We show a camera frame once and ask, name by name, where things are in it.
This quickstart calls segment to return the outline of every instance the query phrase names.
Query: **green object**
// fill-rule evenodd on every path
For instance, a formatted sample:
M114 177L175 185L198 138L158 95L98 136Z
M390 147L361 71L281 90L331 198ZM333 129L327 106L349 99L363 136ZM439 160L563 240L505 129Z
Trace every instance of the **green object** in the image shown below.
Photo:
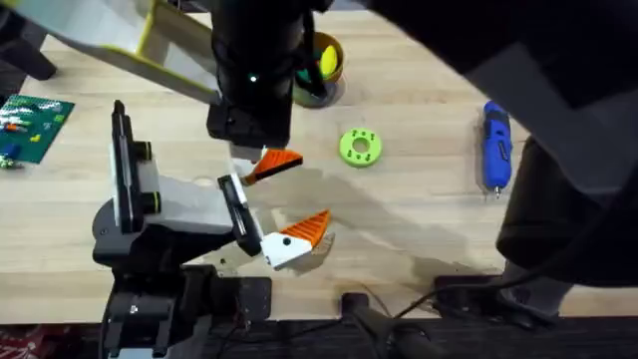
M0 118L19 117L30 125L26 133L0 133L0 149L16 144L22 149L16 161L39 164L74 106L63 101L12 95L0 109ZM32 142L37 135L39 140Z
M351 129L341 137L339 142L339 155L346 164L356 168L375 163L381 156L382 150L381 138L364 128Z

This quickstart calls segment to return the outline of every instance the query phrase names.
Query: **orange gripper pad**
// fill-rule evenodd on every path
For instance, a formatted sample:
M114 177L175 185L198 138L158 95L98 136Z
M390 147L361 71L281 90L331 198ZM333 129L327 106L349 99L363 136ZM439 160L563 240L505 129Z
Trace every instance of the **orange gripper pad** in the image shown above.
M330 222L330 210L326 209L284 228L280 233L306 239L314 248L323 238L328 222Z
M303 157L294 151L269 149L252 174L246 176L244 181L247 184L254 184L258 180L277 175L301 164L303 164Z

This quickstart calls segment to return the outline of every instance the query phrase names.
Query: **black cable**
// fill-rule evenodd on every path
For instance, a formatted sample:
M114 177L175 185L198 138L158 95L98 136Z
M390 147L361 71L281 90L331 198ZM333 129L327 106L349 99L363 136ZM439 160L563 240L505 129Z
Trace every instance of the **black cable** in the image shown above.
M229 343L241 343L241 344L260 344L260 343L278 342L278 341L282 341L282 340L290 340L290 339L298 338L300 336L304 336L306 334L314 333L314 332L317 332L317 331L330 329L330 328L333 328L333 327L336 327L336 326L340 325L341 323L342 323L342 319L339 319L339 320L334 321L334 322L324 323L324 324L320 324L320 325L317 325L317 326L314 326L314 327L306 328L306 329L300 330L300 331L298 331L296 333L287 335L285 337L275 337L275 338L258 339L258 340L246 340L246 339L228 337L225 340L227 342L229 342Z
M406 314L422 305L426 300L443 292L457 289L482 289L497 291L512 288L543 276L548 271L555 269L563 263L573 259L576 255L582 252L583 249L587 248L589 244L595 241L596 236L592 234L594 234L596 230L600 226L602 226L602 224L607 221L611 215L616 215L620 208L626 206L627 203L630 202L631 199L635 196L633 195L634 193L632 193L631 191L634 190L634 186L637 186L634 185L636 183L638 183L638 167L634 168L631 177L626 182L623 189L618 194L616 194L609 207L606 210L603 210L602 213L598 214L598 216L596 216L594 220L587 223L587 226L585 226L585 228L580 232L578 236L576 236L574 240L572 240L569 244L567 244L567 246L562 248L556 254L552 255L549 259L538 264L536 267L529 270L526 274L520 276L519 278L506 282L495 280L494 282L485 284L451 284L423 295L417 301L413 302L407 308L395 315L394 319L402 318Z

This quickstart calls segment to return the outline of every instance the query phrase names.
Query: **wooden table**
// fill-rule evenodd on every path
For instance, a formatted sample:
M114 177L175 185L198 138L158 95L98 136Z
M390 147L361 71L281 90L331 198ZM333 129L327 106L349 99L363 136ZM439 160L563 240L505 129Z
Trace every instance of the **wooden table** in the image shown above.
M330 250L279 272L236 246L197 262L225 274L269 273L274 319L335 317L346 291L368 292L375 306L396 313L437 275L500 273L494 240L507 192L485 200L477 185L485 97L368 12L333 12L317 23L345 49L345 94L321 111L294 107L290 148L304 155L303 168L250 188L248 196L266 230L330 208ZM227 146L206 133L207 106L54 38L42 50L59 74L42 83L28 79L22 93L77 105L40 165L0 173L0 323L95 322L112 283L108 269L93 262L91 224L111 195L113 101L127 105L136 138L153 142L164 175L211 183L226 171ZM384 141L383 157L365 170L349 168L337 154L340 136L357 126ZM526 132L516 124L512 132L517 165ZM562 309L629 315L637 300L632 289L576 288Z

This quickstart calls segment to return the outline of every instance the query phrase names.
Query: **blue screwdriver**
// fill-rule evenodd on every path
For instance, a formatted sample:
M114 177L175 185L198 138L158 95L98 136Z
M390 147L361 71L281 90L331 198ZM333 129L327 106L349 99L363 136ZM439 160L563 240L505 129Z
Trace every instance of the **blue screwdriver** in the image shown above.
M496 198L511 177L511 137L509 115L494 101L483 108L482 174L485 187L493 190Z

